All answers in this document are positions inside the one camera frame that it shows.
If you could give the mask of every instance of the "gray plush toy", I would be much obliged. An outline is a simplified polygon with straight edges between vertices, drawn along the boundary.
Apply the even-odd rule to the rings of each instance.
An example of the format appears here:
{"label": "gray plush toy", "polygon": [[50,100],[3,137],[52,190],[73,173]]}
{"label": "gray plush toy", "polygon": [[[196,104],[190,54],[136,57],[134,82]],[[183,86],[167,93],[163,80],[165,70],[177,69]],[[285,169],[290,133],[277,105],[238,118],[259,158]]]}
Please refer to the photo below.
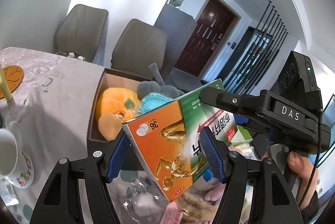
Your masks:
{"label": "gray plush toy", "polygon": [[137,96],[143,99],[146,95],[152,92],[160,93],[168,98],[176,99],[177,97],[185,94],[171,85],[165,85],[156,63],[150,64],[149,69],[153,74],[156,81],[143,81],[137,87]]}

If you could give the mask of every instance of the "human hand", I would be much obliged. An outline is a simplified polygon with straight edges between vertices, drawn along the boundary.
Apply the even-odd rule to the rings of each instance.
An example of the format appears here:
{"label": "human hand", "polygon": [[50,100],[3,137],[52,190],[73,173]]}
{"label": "human hand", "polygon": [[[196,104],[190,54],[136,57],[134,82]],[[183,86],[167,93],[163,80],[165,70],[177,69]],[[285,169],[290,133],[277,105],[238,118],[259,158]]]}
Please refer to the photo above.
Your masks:
{"label": "human hand", "polygon": [[[265,157],[269,157],[269,154],[267,152],[264,154],[261,160],[263,160]],[[287,163],[289,164],[290,169],[294,173],[296,173],[299,177],[301,177],[301,185],[299,187],[298,195],[296,197],[296,201],[299,204],[307,188],[309,177],[311,176],[311,173],[313,170],[313,164],[308,158],[303,157],[295,152],[290,152],[288,154]],[[315,192],[315,189],[316,189],[318,177],[319,177],[319,172],[318,170],[316,170],[314,173],[311,186],[309,187],[308,193],[300,207],[301,211],[304,210],[309,205],[313,197],[313,194]]]}

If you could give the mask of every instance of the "cartoon print mug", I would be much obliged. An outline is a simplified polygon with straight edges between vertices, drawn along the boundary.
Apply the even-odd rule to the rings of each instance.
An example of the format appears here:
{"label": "cartoon print mug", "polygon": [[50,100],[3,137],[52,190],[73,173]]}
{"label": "cartoon print mug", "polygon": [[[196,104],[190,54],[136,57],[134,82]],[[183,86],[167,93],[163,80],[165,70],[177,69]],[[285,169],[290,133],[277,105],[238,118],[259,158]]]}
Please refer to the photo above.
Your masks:
{"label": "cartoon print mug", "polygon": [[14,186],[24,189],[32,184],[34,168],[31,159],[22,151],[22,141],[9,130],[0,129],[0,176]]}

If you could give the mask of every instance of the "gray cabinet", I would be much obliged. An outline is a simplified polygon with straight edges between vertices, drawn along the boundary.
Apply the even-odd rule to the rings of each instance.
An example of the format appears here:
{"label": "gray cabinet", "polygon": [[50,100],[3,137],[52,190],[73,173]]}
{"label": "gray cabinet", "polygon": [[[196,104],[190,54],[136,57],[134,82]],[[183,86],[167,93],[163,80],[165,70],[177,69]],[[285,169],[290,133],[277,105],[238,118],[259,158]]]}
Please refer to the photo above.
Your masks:
{"label": "gray cabinet", "polygon": [[163,67],[160,70],[162,78],[166,80],[197,26],[197,22],[185,12],[165,4],[155,26],[164,30],[168,38]]}

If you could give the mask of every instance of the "brown door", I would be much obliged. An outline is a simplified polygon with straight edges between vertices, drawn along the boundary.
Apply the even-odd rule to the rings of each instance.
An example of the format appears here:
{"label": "brown door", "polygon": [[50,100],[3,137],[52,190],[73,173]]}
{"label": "brown door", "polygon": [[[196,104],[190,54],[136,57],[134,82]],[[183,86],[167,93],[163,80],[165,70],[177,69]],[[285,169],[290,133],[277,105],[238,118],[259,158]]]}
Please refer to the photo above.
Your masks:
{"label": "brown door", "polygon": [[175,67],[199,76],[234,18],[219,0],[209,0]]}

